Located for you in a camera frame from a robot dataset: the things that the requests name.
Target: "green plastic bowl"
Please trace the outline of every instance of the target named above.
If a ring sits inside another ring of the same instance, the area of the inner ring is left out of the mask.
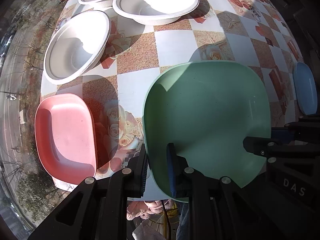
[[[215,179],[228,176],[244,187],[266,160],[246,152],[242,141],[246,136],[270,138],[268,96],[259,76],[234,61],[180,64],[151,85],[143,130],[152,176],[168,196],[169,142],[190,167]]]

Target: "table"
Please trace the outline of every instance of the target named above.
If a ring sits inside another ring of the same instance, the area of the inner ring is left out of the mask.
[[[57,31],[73,16],[88,10],[68,0]],[[96,179],[111,176],[139,154],[143,139],[143,103],[148,88],[170,66],[199,60],[234,60],[252,68],[266,87],[272,127],[300,115],[292,71],[303,62],[284,19],[269,0],[200,0],[177,22],[145,26],[105,11],[111,34],[100,62],[77,79],[53,85],[43,75],[41,99],[73,93],[92,111],[98,152]],[[76,185],[53,178],[63,190]],[[143,199],[168,198],[150,176]]]

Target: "screw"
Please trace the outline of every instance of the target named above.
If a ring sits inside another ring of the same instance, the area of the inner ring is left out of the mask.
[[[87,178],[84,180],[84,182],[85,182],[86,184],[92,184],[92,183],[94,182],[94,178],[93,178],[93,177],[87,177]]]
[[[268,163],[274,163],[276,162],[277,158],[276,157],[271,157],[268,159]]]
[[[191,167],[186,167],[185,169],[184,169],[184,172],[185,173],[188,173],[188,174],[191,174],[191,173],[193,173],[195,170],[193,169],[193,168],[191,168]]]
[[[221,179],[221,182],[222,182],[223,184],[229,184],[229,183],[231,182],[231,179],[230,179],[229,177],[223,177],[223,178]]]
[[[123,174],[130,174],[131,173],[131,169],[130,168],[124,168],[123,170],[122,170],[122,173]]]

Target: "black cable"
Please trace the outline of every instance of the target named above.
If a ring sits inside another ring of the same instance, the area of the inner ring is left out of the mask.
[[[168,218],[167,210],[164,207],[163,200],[161,200],[161,203],[162,203],[163,212],[164,212],[165,218],[167,220],[168,228],[169,228],[169,238],[168,238],[168,240],[171,240],[171,224],[170,224],[170,221],[169,221],[169,218]]]

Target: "pink tray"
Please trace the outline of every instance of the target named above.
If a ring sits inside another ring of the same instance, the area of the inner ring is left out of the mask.
[[[97,151],[92,114],[74,94],[44,99],[35,119],[40,161],[53,177],[79,184],[97,170]]]

